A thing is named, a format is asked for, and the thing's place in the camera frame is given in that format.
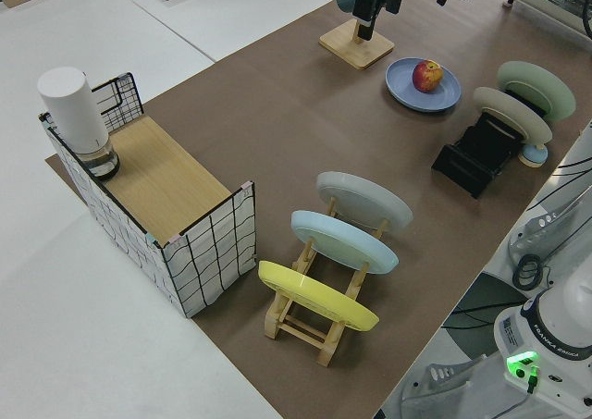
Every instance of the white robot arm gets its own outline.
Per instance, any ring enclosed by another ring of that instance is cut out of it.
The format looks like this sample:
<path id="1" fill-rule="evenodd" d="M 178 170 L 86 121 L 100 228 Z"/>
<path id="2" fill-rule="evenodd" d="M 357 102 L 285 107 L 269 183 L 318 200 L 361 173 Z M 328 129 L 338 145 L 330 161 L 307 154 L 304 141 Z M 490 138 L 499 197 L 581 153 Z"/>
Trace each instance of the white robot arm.
<path id="1" fill-rule="evenodd" d="M 592 416 L 592 255 L 556 287 L 501 312 L 504 376 L 571 417 Z"/>

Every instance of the white table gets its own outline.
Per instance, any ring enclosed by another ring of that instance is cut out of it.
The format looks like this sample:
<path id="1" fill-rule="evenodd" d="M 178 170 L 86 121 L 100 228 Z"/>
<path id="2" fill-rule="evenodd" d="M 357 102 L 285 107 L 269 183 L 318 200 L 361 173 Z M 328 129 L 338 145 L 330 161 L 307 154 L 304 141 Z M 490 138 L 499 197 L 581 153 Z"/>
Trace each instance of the white table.
<path id="1" fill-rule="evenodd" d="M 0 5 L 0 415 L 277 418 L 44 162 L 36 81 L 131 71 L 144 101 L 212 61 L 130 0 Z"/>
<path id="2" fill-rule="evenodd" d="M 331 0 L 132 1 L 217 61 Z"/>

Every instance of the white cylinder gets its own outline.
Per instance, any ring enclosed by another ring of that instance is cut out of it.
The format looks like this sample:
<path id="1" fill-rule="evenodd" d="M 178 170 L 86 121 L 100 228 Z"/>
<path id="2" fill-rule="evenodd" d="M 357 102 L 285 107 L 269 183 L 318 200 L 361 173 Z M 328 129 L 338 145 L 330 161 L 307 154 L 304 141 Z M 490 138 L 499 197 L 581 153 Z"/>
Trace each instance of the white cylinder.
<path id="1" fill-rule="evenodd" d="M 592 254 L 566 280 L 540 298 L 545 327 L 573 347 L 592 345 Z"/>
<path id="2" fill-rule="evenodd" d="M 74 153 L 90 154 L 106 145 L 109 134 L 84 72 L 71 67 L 48 70 L 37 81 L 37 90 Z"/>

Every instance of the green light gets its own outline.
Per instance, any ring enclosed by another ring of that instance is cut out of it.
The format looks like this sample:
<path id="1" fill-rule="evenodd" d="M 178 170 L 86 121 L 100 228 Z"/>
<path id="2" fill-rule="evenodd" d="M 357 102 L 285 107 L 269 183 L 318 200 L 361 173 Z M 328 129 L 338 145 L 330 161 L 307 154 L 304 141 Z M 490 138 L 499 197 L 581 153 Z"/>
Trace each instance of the green light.
<path id="1" fill-rule="evenodd" d="M 506 359 L 506 361 L 508 362 L 508 364 L 516 364 L 517 362 L 520 361 L 525 361 L 526 359 L 530 359 L 531 361 L 534 361 L 537 357 L 537 353 L 534 351 L 525 351 L 525 352 L 521 352 L 520 354 L 516 354 L 515 356 L 510 356 L 508 359 Z"/>
<path id="2" fill-rule="evenodd" d="M 506 359 L 506 364 L 508 365 L 508 370 L 514 376 L 517 376 L 516 371 L 522 369 L 522 365 L 531 364 L 534 360 L 538 358 L 538 355 L 534 351 L 525 351 L 521 352 L 520 354 L 516 354 L 514 356 L 510 356 Z"/>

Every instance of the white canister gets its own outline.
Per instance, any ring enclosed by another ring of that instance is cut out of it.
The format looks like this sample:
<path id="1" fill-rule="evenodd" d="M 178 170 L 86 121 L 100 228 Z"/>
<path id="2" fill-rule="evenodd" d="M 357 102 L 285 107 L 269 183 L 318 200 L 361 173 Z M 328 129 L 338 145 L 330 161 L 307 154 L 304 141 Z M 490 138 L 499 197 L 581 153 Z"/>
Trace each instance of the white canister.
<path id="1" fill-rule="evenodd" d="M 95 176 L 113 176 L 119 166 L 117 154 L 84 72 L 53 68 L 39 78 L 37 90 L 66 145 Z"/>

